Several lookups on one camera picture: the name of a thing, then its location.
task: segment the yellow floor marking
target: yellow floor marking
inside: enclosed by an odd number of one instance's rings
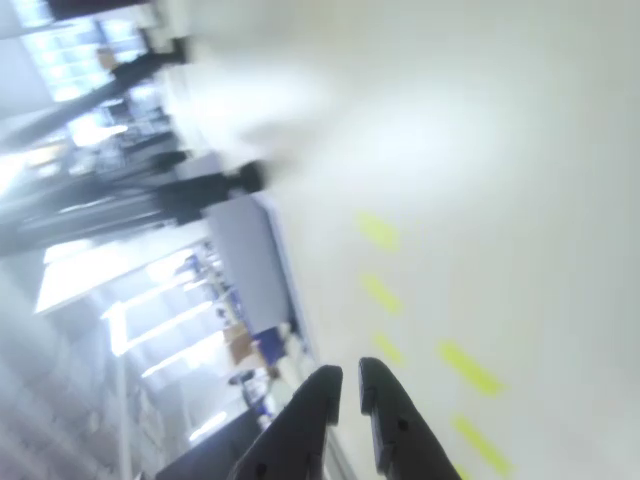
[[[456,472],[458,472],[458,475],[460,475],[460,478],[462,480],[471,480],[471,477],[469,476],[469,473],[462,468],[460,465],[454,465],[453,468],[456,469]]]
[[[385,357],[387,357],[392,363],[400,367],[406,365],[407,362],[403,353],[398,350],[398,348],[393,343],[391,343],[389,337],[387,337],[384,333],[376,332],[373,335],[373,343],[376,345],[376,347],[382,350],[382,353],[384,353]]]
[[[463,352],[454,342],[441,342],[438,350],[445,363],[455,368],[482,393],[497,395],[504,390],[504,385],[491,372],[478,365],[473,358]]]
[[[489,440],[487,440],[482,433],[480,433],[471,424],[471,422],[458,415],[453,419],[453,427],[464,436],[467,441],[475,448],[480,455],[491,465],[496,472],[503,476],[509,475],[513,470],[513,466],[509,461],[500,453],[500,451],[494,447]]]
[[[370,213],[362,212],[358,214],[358,225],[362,233],[380,248],[390,251],[398,249],[398,234],[388,223]]]
[[[384,286],[377,276],[366,273],[360,277],[360,280],[369,295],[375,298],[389,313],[398,314],[402,311],[402,302]]]

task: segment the ceiling light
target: ceiling light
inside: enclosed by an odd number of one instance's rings
[[[148,302],[152,298],[157,297],[161,293],[166,292],[167,290],[171,290],[172,288],[177,287],[178,285],[181,285],[183,283],[186,283],[192,279],[193,279],[192,272],[182,272],[176,275],[170,281],[163,283],[162,285],[158,285],[157,287],[153,287],[152,289],[147,290],[146,292],[143,292],[140,295],[136,295],[135,297],[132,297],[129,300],[126,300],[125,302],[123,302],[124,306],[126,308],[137,307],[139,305],[142,305],[145,302]]]
[[[129,128],[126,125],[114,125],[113,127],[96,127],[80,130],[73,134],[73,142],[78,147],[89,147],[96,145],[109,137],[118,133],[126,132]]]
[[[211,430],[213,430],[215,427],[217,427],[218,425],[220,425],[222,422],[225,421],[225,419],[227,418],[227,412],[220,412],[217,415],[215,415],[214,417],[210,418],[209,420],[207,420],[206,422],[204,422],[204,424],[197,429],[196,431],[194,431],[190,436],[189,436],[189,441],[193,442],[194,440],[196,440],[198,437],[201,437],[202,435],[204,435],[207,432],[210,432]]]
[[[28,152],[0,157],[0,194],[24,168],[29,159]]]
[[[147,332],[143,333],[139,337],[134,338],[133,340],[130,340],[129,342],[127,342],[127,350],[130,350],[136,345],[140,345],[141,343],[146,342],[147,340],[151,340],[152,338],[155,338],[158,335],[164,332],[167,332],[173,329],[174,327],[177,327],[178,325],[186,322],[187,320],[191,320],[193,317],[199,315],[200,313],[211,308],[212,306],[213,306],[213,302],[203,302],[200,305],[197,305],[185,312],[182,312],[179,315],[176,315],[171,320],[167,320],[166,322],[161,323],[157,327],[154,327],[151,330],[148,330]]]
[[[200,340],[198,343],[191,345],[183,350],[180,350],[178,353],[171,355],[168,358],[165,358],[160,363],[154,365],[153,367],[148,368],[143,374],[142,378],[146,378],[154,373],[162,370],[169,365],[176,363],[179,360],[186,359],[191,361],[194,360],[193,357],[196,357],[196,360],[199,362],[197,366],[193,367],[189,365],[191,368],[199,367],[206,358],[210,357],[214,349],[216,347],[221,347],[224,344],[224,333],[222,331],[218,331],[213,335],[208,336],[207,338]]]
[[[198,288],[198,287],[204,285],[205,283],[207,283],[206,279],[198,280],[197,282],[189,282],[183,287],[183,289],[184,289],[185,292],[188,292],[189,290],[193,290],[194,288]]]
[[[172,253],[171,255],[167,255],[160,260],[155,262],[151,262],[149,265],[145,267],[145,271],[149,278],[156,283],[163,283],[171,279],[171,277],[175,274],[176,270],[184,265],[184,262],[193,255],[193,250],[190,248],[185,248],[184,250],[180,250]]]
[[[102,318],[109,321],[109,333],[111,336],[111,351],[117,357],[125,353],[127,345],[127,317],[126,308],[121,302],[114,303]]]

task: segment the white floor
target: white floor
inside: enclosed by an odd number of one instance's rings
[[[179,3],[177,125],[271,162],[358,477],[376,355],[470,479],[638,478],[640,3]]]

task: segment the metal pole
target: metal pole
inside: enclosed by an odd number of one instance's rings
[[[124,356],[116,357],[118,390],[118,463],[120,480],[133,480],[131,468],[131,438],[129,435],[129,409],[127,408],[127,372]]]
[[[13,132],[0,141],[0,148],[12,151],[29,147],[37,140],[64,127],[71,120],[91,111],[102,102],[122,95],[145,78],[151,77],[163,65],[170,63],[174,57],[175,55],[172,54],[146,53],[130,63],[117,67],[113,72],[116,77],[113,81],[87,95],[65,102],[52,113]]]
[[[127,366],[122,353],[121,338],[126,332],[126,312],[120,302],[111,307],[106,314],[109,320],[111,333],[111,350],[116,355],[116,394],[118,398],[118,466],[120,467],[120,480],[133,480],[131,467],[131,436],[129,434],[129,409],[127,408]]]

